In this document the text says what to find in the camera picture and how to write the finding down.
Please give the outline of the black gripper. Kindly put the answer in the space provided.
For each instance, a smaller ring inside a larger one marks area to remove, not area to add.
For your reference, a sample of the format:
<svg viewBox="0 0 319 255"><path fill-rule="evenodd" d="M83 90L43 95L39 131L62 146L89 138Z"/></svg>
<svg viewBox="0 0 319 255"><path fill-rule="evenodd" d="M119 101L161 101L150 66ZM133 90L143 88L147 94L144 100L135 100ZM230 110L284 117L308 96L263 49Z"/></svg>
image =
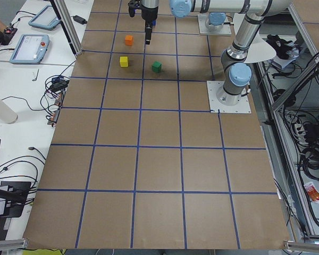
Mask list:
<svg viewBox="0 0 319 255"><path fill-rule="evenodd" d="M141 16L145 20L145 43L150 44L153 21L157 19L159 0L142 0Z"/></svg>

